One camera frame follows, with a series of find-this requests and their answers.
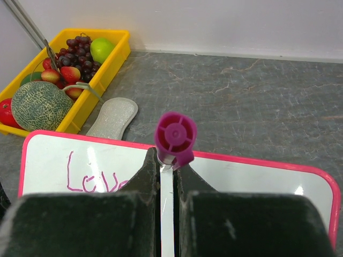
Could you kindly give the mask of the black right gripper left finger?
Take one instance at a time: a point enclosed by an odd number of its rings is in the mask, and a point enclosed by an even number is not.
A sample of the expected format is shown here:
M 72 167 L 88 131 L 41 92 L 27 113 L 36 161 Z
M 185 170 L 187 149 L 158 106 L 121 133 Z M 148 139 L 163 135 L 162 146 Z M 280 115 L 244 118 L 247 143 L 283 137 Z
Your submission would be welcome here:
M 117 192 L 20 198 L 1 223 L 1 256 L 160 256 L 158 175 L 152 147 Z

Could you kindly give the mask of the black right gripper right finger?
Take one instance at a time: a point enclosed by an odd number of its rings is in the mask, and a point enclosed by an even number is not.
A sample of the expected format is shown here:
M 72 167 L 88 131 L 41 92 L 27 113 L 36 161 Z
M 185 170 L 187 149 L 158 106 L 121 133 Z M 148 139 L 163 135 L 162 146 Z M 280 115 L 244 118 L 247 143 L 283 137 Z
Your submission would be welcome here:
M 215 190 L 185 166 L 174 173 L 179 256 L 335 256 L 303 196 Z

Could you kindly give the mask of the white marker purple cap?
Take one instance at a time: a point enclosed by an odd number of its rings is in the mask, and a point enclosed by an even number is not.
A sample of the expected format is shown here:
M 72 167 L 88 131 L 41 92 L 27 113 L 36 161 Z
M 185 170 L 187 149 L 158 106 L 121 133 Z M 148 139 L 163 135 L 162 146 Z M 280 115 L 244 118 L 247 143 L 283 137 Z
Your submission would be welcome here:
M 197 125 L 190 117 L 176 111 L 163 114 L 154 133 L 158 160 L 173 170 L 189 164 L 196 138 Z

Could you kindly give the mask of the pink framed whiteboard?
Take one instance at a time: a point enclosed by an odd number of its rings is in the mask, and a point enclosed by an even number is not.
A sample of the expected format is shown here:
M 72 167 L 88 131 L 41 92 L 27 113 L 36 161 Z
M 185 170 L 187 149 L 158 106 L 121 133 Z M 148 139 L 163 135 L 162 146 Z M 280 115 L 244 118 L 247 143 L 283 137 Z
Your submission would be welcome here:
M 152 147 L 82 135 L 33 132 L 23 144 L 18 195 L 117 192 L 141 168 Z M 195 152 L 194 156 L 185 166 L 219 192 L 291 194 L 310 200 L 335 252 L 341 194 L 328 173 L 315 167 L 213 153 Z M 174 173 L 159 165 L 160 256 L 179 256 L 174 234 Z

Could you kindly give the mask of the white whiteboard eraser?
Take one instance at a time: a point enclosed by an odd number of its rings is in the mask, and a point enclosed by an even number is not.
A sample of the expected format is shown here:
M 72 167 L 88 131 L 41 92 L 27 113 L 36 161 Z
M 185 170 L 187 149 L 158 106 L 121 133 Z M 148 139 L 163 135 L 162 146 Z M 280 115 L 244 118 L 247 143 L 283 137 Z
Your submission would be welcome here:
M 115 97 L 107 100 L 86 133 L 90 137 L 121 140 L 125 129 L 138 113 L 138 105 L 131 99 Z

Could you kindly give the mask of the yellow plastic bin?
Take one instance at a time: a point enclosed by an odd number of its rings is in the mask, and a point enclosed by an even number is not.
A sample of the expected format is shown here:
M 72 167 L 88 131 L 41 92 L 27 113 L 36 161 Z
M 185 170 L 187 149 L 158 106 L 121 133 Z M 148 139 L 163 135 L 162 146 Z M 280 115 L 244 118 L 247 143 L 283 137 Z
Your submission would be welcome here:
M 62 30 L 1 91 L 16 126 L 1 133 L 26 137 L 35 130 L 77 134 L 130 53 L 129 32 Z

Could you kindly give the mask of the green netted melon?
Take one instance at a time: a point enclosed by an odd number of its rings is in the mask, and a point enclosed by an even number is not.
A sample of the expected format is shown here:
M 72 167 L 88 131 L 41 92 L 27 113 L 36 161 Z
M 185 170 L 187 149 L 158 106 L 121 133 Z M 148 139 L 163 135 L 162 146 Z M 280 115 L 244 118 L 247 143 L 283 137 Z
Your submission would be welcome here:
M 11 101 L 15 121 L 27 131 L 54 131 L 73 106 L 73 101 L 56 85 L 28 82 L 14 93 Z

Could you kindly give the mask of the red tomato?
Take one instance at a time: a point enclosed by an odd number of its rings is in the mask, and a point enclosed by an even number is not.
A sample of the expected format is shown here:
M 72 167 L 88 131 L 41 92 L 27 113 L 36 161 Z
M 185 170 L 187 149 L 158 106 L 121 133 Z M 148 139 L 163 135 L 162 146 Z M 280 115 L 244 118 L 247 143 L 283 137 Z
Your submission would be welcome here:
M 10 127 L 21 129 L 21 127 L 13 117 L 11 102 L 12 98 L 4 99 L 3 101 L 1 101 L 1 123 Z

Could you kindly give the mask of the dark green lime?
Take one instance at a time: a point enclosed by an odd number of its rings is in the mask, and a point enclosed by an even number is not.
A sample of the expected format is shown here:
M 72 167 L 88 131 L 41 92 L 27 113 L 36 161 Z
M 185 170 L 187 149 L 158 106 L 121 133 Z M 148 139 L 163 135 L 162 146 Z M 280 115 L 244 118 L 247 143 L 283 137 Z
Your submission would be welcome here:
M 28 82 L 41 81 L 42 80 L 41 73 L 42 72 L 40 72 L 40 71 L 35 71 L 35 72 L 32 72 L 32 73 L 28 74 L 21 81 L 20 87 L 23 86 L 24 84 L 28 83 Z

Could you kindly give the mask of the dark red grape bunch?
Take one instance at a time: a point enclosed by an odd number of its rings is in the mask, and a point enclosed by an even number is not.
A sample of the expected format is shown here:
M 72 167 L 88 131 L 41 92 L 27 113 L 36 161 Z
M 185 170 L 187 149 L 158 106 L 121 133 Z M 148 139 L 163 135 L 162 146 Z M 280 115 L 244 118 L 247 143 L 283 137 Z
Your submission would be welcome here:
M 61 48 L 56 54 L 58 70 L 64 66 L 76 67 L 81 73 L 81 82 L 90 82 L 101 67 L 99 62 L 93 60 L 90 52 L 91 43 L 92 39 L 84 32 L 67 39 L 67 48 Z

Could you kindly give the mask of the light green apple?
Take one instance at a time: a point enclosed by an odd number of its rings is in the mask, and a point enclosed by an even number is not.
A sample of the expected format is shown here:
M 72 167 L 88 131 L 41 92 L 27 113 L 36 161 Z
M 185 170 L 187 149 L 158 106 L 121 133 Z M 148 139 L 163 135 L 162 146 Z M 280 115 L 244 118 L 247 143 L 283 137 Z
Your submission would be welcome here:
M 114 48 L 115 45 L 108 39 L 99 37 L 92 41 L 90 52 L 94 61 L 103 64 Z

